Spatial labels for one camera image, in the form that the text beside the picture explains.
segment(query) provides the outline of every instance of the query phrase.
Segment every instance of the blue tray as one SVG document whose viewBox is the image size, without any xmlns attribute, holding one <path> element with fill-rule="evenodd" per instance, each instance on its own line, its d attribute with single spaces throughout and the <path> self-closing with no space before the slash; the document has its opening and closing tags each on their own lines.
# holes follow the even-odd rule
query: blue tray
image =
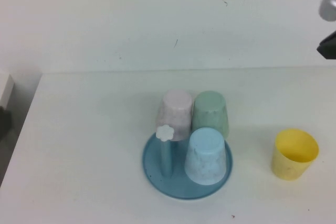
<svg viewBox="0 0 336 224">
<path fill-rule="evenodd" d="M 161 143 L 155 137 L 155 134 L 148 140 L 143 151 L 143 169 L 148 180 L 163 194 L 177 199 L 199 199 L 215 193 L 229 179 L 232 170 L 232 154 L 229 145 L 225 141 L 226 174 L 223 179 L 209 186 L 193 182 L 184 171 L 188 143 L 189 139 L 173 143 L 173 175 L 170 178 L 165 178 L 161 174 Z"/>
</svg>

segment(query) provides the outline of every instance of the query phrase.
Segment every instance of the cup rim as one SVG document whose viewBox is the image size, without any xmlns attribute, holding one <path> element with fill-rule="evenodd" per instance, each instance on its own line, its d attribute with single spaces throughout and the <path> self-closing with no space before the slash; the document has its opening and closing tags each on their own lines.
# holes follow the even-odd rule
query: cup rim
<svg viewBox="0 0 336 224">
<path fill-rule="evenodd" d="M 282 151 L 280 150 L 280 148 L 278 147 L 278 142 L 280 141 L 280 138 L 279 138 L 280 135 L 281 135 L 282 133 L 284 133 L 284 132 L 290 132 L 290 131 L 300 132 L 300 133 L 306 135 L 307 137 L 309 137 L 309 138 L 315 143 L 315 145 L 316 145 L 316 147 L 317 147 L 317 152 L 316 152 L 316 155 L 314 155 L 313 158 L 309 159 L 309 161 L 301 162 L 301 161 L 292 160 L 292 159 L 288 158 L 286 155 L 284 155 L 283 152 L 282 152 Z M 314 160 L 318 157 L 318 155 L 319 155 L 319 153 L 320 153 L 320 147 L 319 147 L 319 144 L 317 143 L 317 141 L 315 140 L 315 138 L 314 138 L 312 135 L 310 135 L 308 132 L 303 131 L 303 130 L 298 129 L 298 128 L 288 128 L 288 129 L 285 129 L 285 130 L 280 131 L 280 132 L 277 134 L 277 136 L 276 136 L 275 147 L 276 147 L 276 149 L 279 151 L 279 153 L 280 153 L 283 157 L 285 157 L 286 159 L 288 159 L 288 160 L 290 160 L 290 161 L 292 161 L 292 162 L 300 163 L 300 164 L 311 163 L 312 161 L 314 161 Z"/>
</svg>

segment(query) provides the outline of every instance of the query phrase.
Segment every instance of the light blue cup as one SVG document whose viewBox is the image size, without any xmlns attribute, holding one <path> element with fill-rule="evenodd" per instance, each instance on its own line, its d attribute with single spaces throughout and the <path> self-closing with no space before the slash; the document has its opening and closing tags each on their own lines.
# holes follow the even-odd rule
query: light blue cup
<svg viewBox="0 0 336 224">
<path fill-rule="evenodd" d="M 225 141 L 213 128 L 200 128 L 190 136 L 184 164 L 185 173 L 195 183 L 213 185 L 225 176 Z"/>
</svg>

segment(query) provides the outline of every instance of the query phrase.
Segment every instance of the white flower knob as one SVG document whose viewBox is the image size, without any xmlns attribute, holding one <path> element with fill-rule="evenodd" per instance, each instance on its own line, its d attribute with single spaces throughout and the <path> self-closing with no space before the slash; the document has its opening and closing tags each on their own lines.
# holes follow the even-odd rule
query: white flower knob
<svg viewBox="0 0 336 224">
<path fill-rule="evenodd" d="M 169 125 L 165 124 L 164 126 L 159 126 L 156 129 L 156 137 L 162 142 L 171 140 L 174 137 L 174 128 L 171 128 Z"/>
</svg>

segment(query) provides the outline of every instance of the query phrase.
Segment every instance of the cup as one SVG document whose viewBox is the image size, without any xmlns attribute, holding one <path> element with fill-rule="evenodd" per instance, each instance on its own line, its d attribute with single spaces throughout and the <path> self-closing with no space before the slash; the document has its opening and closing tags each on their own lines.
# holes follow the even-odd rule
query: cup
<svg viewBox="0 0 336 224">
<path fill-rule="evenodd" d="M 229 124 L 226 111 L 226 102 L 222 94 L 215 91 L 200 93 L 194 102 L 192 130 L 210 127 L 221 132 L 227 139 Z"/>
<path fill-rule="evenodd" d="M 275 140 L 271 168 L 285 180 L 299 178 L 319 154 L 315 139 L 299 129 L 281 131 Z"/>
<path fill-rule="evenodd" d="M 225 142 L 213 128 L 200 128 L 190 136 L 184 164 L 187 176 L 200 185 L 213 185 L 226 173 Z"/>
<path fill-rule="evenodd" d="M 188 139 L 191 132 L 193 99 L 184 90 L 169 90 L 163 97 L 156 118 L 156 127 L 169 125 L 174 129 L 172 141 Z"/>
</svg>

